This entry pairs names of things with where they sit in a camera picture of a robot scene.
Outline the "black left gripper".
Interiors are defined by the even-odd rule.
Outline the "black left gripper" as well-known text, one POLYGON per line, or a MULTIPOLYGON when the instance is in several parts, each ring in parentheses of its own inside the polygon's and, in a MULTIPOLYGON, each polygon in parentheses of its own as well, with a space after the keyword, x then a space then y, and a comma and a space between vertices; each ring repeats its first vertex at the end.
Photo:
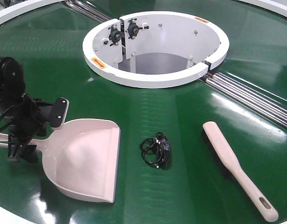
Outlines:
POLYGON ((25 92, 19 101, 12 103, 12 106, 14 108, 6 116, 7 121, 11 122, 8 128, 10 135, 6 159, 9 162, 19 162, 22 158, 28 163, 38 163, 36 145, 27 145, 22 152, 23 144, 19 138, 46 136, 46 123, 49 121, 53 104, 44 102, 40 98, 32 98, 25 92))

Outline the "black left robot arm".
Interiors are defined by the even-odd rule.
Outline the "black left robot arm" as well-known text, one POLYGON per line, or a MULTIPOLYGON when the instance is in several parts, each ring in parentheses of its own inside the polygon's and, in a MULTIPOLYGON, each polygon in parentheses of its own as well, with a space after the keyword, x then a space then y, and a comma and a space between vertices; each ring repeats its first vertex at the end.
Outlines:
POLYGON ((32 98, 26 91, 22 65, 0 56, 0 132, 7 129, 7 159, 37 163, 35 136, 46 136, 52 104, 32 98))

